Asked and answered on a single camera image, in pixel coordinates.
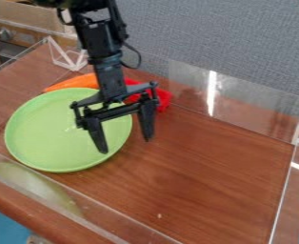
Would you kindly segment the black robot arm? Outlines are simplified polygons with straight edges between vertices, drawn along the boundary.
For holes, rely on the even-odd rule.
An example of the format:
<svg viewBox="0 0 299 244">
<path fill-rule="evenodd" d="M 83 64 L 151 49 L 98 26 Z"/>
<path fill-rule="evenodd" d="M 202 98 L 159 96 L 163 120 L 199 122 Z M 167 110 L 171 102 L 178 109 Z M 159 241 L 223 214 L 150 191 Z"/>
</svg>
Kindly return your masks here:
<svg viewBox="0 0 299 244">
<path fill-rule="evenodd" d="M 159 106 L 158 83 L 128 86 L 124 83 L 123 48 L 127 46 L 126 23 L 116 0 L 32 0 L 36 5 L 67 10 L 88 62 L 95 67 L 99 92 L 71 104 L 76 126 L 90 132 L 98 150 L 108 153 L 102 123 L 135 113 L 146 139 L 154 137 Z"/>
</svg>

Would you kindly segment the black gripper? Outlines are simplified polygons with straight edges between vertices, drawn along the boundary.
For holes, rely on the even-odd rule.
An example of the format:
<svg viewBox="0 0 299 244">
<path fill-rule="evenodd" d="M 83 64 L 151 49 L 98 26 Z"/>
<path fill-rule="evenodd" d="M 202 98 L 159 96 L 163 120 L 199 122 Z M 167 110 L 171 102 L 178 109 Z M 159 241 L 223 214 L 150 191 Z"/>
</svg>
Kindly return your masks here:
<svg viewBox="0 0 299 244">
<path fill-rule="evenodd" d="M 139 116 L 143 136 L 150 141 L 155 134 L 156 107 L 159 106 L 158 82 L 151 81 L 126 87 L 126 93 L 106 99 L 103 91 L 91 97 L 75 101 L 70 107 L 75 113 L 76 126 L 90 132 L 96 148 L 108 153 L 108 144 L 102 122 L 116 119 L 132 113 Z M 140 94 L 138 102 L 128 102 L 127 98 Z"/>
</svg>

